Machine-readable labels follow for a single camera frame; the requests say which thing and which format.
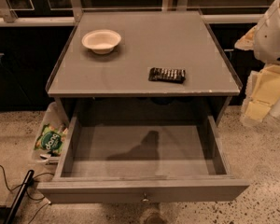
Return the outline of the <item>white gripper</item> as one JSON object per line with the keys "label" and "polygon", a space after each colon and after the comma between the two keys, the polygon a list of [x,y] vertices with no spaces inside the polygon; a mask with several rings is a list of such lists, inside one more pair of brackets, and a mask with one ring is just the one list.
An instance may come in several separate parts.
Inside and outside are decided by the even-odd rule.
{"label": "white gripper", "polygon": [[234,47],[254,50],[255,57],[266,64],[259,72],[252,71],[245,88],[240,121],[257,125],[280,99],[280,0],[275,0],[256,27],[252,27]]}

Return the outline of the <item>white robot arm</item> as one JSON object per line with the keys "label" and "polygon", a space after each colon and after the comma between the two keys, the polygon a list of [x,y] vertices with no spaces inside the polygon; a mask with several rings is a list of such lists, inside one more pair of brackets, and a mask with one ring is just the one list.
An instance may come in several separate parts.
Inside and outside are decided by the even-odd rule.
{"label": "white robot arm", "polygon": [[241,122],[261,123],[268,115],[280,116],[280,0],[274,0],[258,23],[236,41],[237,49],[252,50],[264,67],[252,71],[245,87]]}

